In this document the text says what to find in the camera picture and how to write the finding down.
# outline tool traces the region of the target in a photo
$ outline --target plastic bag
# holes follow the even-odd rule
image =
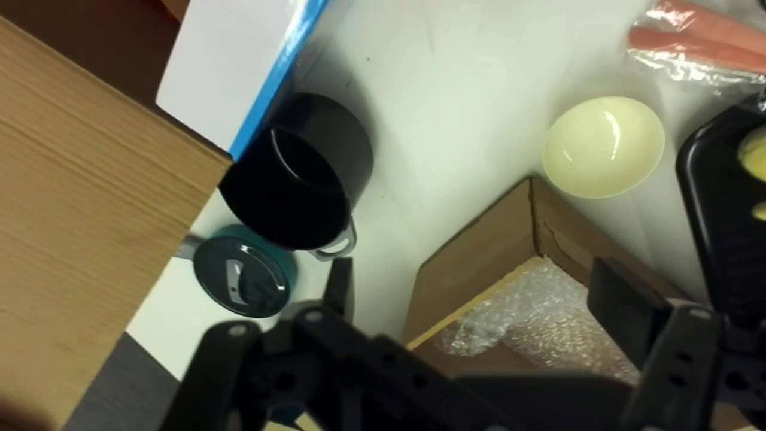
[[[589,315],[586,287],[547,260],[439,339],[439,347],[454,356],[476,356],[500,343],[545,370],[593,372],[628,384],[640,378]]]
[[[766,84],[759,0],[658,0],[629,30],[628,54],[673,82],[754,93]]]

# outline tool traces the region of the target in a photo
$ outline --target white surface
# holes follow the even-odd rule
[[[158,106],[230,151],[307,0],[192,0]]]
[[[547,129],[543,173],[585,198],[611,198],[642,185],[660,164],[666,127],[634,99],[592,99]]]
[[[357,0],[346,10],[300,87],[357,110],[375,145],[375,173],[357,206],[358,329],[399,335],[419,263],[539,170],[547,125],[577,100],[640,99],[666,119],[674,147],[715,112],[703,107],[709,99],[656,84],[624,66],[622,37],[644,4]],[[573,202],[642,262],[701,298],[673,164],[667,148],[632,194]],[[230,220],[212,196],[193,232],[208,236]],[[324,286],[318,274],[304,274],[304,281]],[[163,365],[190,362],[199,329],[224,318],[192,286],[185,270],[166,276],[130,329]]]

